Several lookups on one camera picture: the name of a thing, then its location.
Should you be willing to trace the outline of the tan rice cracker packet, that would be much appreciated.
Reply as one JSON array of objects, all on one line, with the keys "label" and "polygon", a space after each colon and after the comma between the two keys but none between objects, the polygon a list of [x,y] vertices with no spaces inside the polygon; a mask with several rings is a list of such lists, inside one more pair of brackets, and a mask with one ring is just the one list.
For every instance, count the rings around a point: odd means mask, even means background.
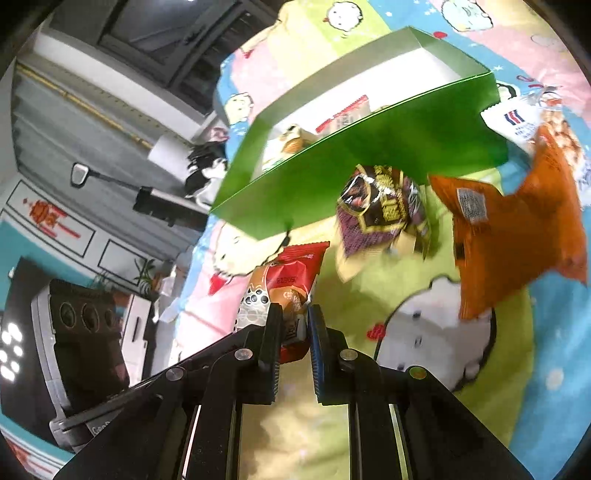
[{"label": "tan rice cracker packet", "polygon": [[363,95],[341,112],[322,122],[315,131],[318,136],[325,137],[369,116],[370,113],[372,111],[370,111],[369,98],[367,95]]}]

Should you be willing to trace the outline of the red orange snack packet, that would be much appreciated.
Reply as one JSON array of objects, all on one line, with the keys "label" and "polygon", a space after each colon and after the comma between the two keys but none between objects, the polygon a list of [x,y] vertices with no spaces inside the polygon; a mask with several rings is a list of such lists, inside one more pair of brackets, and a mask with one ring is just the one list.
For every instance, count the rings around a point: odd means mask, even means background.
[{"label": "red orange snack packet", "polygon": [[290,245],[273,260],[256,267],[238,306],[235,331],[266,324],[270,306],[283,311],[280,362],[301,360],[308,352],[308,304],[329,242]]}]

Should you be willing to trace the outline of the white clear snack packet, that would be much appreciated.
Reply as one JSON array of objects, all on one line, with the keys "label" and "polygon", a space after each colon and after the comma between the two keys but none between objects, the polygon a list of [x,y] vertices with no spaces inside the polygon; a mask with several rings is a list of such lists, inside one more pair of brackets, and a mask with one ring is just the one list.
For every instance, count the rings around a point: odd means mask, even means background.
[{"label": "white clear snack packet", "polygon": [[530,156],[534,154],[539,127],[545,125],[565,155],[579,189],[585,192],[590,188],[590,161],[564,115],[556,87],[501,101],[482,111],[481,117],[489,129]]}]

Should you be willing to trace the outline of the potted plant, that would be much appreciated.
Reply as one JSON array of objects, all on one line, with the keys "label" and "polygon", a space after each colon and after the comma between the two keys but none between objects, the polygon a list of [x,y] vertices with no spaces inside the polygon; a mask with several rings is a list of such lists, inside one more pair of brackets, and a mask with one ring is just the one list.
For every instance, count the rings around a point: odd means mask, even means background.
[{"label": "potted plant", "polygon": [[137,283],[139,293],[147,299],[151,299],[154,296],[156,275],[155,275],[155,260],[150,259],[139,259],[134,261],[136,268],[136,276],[134,281]]}]

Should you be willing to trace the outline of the pale green snack packet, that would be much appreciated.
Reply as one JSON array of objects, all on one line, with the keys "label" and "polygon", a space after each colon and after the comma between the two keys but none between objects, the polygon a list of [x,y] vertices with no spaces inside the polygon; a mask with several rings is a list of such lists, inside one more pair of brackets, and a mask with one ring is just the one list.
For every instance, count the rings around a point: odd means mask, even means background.
[{"label": "pale green snack packet", "polygon": [[317,134],[304,130],[298,125],[291,125],[266,144],[260,169],[263,172],[269,171],[317,141]]}]

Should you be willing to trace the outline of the dark window frame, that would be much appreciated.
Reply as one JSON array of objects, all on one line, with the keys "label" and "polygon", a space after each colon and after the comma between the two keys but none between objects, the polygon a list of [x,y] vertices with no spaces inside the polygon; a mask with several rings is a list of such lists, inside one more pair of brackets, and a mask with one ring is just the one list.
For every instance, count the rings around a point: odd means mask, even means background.
[{"label": "dark window frame", "polygon": [[50,27],[150,78],[201,115],[212,111],[221,63],[273,25],[281,1],[64,1]]}]

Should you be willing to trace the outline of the grey curtain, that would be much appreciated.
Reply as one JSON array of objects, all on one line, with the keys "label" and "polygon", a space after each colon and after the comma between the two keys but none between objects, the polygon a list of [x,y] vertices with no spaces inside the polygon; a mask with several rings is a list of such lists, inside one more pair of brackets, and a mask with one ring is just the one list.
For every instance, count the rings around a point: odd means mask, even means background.
[{"label": "grey curtain", "polygon": [[71,167],[81,162],[136,186],[182,192],[177,179],[147,159],[145,148],[20,69],[13,80],[12,121],[19,171],[75,213],[159,259],[197,244],[199,232],[135,212],[135,194],[121,186],[90,179],[73,188]]}]

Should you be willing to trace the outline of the dark yellow crinkled snack packet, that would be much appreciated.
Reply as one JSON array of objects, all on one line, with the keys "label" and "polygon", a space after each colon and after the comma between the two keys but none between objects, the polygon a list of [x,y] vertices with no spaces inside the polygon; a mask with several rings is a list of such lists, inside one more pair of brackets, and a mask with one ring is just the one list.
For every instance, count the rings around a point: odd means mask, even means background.
[{"label": "dark yellow crinkled snack packet", "polygon": [[430,254],[425,192],[391,166],[356,166],[335,207],[339,279],[352,280],[374,259]]}]

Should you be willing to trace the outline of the black stick vacuum cleaner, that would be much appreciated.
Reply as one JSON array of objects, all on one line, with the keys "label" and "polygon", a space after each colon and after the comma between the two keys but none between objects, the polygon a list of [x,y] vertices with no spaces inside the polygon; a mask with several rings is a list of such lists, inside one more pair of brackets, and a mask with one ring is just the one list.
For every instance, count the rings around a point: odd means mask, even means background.
[{"label": "black stick vacuum cleaner", "polygon": [[200,232],[205,229],[207,213],[195,202],[153,187],[137,186],[109,177],[83,163],[76,162],[72,165],[70,184],[73,188],[83,188],[89,178],[96,178],[132,191],[135,194],[133,210],[137,213],[162,220],[169,227],[180,226]]}]

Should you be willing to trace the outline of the red paper wall decoration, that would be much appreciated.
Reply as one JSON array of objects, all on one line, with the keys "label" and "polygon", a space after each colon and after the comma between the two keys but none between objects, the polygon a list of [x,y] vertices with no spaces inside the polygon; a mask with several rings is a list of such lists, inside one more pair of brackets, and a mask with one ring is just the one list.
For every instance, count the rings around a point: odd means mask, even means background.
[{"label": "red paper wall decoration", "polygon": [[57,240],[60,234],[65,234],[78,240],[81,235],[64,223],[69,215],[46,200],[38,199],[30,201],[28,198],[22,200],[22,204],[28,209],[28,217],[38,230]]}]

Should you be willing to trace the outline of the black white clothes pile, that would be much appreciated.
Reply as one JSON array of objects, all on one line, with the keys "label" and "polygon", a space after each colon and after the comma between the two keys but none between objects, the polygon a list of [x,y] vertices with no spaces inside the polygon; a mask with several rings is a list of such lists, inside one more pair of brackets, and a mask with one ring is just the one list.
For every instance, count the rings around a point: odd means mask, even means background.
[{"label": "black white clothes pile", "polygon": [[225,143],[211,141],[197,145],[190,151],[187,160],[189,175],[184,183],[185,197],[193,198],[204,208],[211,208],[228,172]]}]

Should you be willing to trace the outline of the green cardboard box tray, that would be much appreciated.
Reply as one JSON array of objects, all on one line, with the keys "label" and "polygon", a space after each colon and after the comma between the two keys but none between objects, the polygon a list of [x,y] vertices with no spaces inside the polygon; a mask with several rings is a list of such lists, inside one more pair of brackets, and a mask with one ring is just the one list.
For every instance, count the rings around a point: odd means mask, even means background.
[{"label": "green cardboard box tray", "polygon": [[[273,134],[314,130],[360,98],[370,114],[319,139],[266,172]],[[496,104],[494,73],[450,43],[412,27],[335,60],[253,120],[212,213],[263,239],[329,217],[359,165],[390,165],[424,184],[503,164],[505,140],[482,112]]]}]

